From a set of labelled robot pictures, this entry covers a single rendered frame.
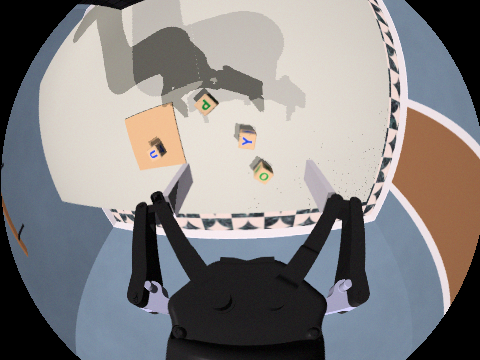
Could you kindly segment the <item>peach flat mat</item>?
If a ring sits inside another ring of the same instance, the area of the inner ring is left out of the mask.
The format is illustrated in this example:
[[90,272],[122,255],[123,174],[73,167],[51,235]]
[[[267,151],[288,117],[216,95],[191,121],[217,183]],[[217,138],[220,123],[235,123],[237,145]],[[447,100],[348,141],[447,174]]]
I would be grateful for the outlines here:
[[[140,170],[187,163],[173,102],[127,118],[125,124]],[[152,162],[146,151],[160,141],[167,153]]]

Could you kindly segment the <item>wooden letter block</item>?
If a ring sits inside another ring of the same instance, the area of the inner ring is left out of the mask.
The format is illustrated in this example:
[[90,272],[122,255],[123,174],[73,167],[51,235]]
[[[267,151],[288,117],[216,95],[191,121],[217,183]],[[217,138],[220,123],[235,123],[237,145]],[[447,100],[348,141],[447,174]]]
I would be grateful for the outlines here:
[[162,158],[167,153],[167,151],[164,148],[161,141],[159,143],[153,145],[146,152],[147,152],[147,154],[150,157],[152,162]]
[[273,176],[272,168],[264,162],[260,162],[254,170],[254,178],[263,184],[266,184]]
[[219,102],[210,94],[204,94],[194,106],[204,115],[209,114]]
[[256,143],[256,131],[253,130],[240,130],[238,148],[242,149],[255,149]]

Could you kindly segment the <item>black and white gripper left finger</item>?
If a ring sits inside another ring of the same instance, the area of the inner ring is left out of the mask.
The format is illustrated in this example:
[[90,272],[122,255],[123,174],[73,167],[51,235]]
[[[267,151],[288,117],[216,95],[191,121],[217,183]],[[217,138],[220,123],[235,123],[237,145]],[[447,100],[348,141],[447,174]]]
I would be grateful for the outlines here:
[[151,314],[169,315],[169,297],[163,287],[158,255],[157,223],[161,223],[177,259],[203,300],[217,311],[224,311],[232,304],[228,290],[190,244],[175,219],[192,184],[190,165],[183,163],[163,193],[151,194],[153,204],[141,202],[136,206],[127,298]]

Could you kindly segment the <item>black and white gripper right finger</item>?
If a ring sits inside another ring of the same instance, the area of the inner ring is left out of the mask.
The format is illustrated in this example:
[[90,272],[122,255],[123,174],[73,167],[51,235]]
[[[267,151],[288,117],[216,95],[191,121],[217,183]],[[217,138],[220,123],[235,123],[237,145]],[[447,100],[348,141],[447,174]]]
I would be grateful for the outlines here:
[[[335,193],[313,160],[306,160],[304,181],[321,214],[303,245],[264,290],[261,305],[281,309],[297,290],[324,246],[336,219],[342,220],[341,242],[334,285],[330,288],[325,315],[344,314],[370,296],[365,272],[365,228],[361,200],[344,200]],[[347,222],[347,223],[346,223]]]

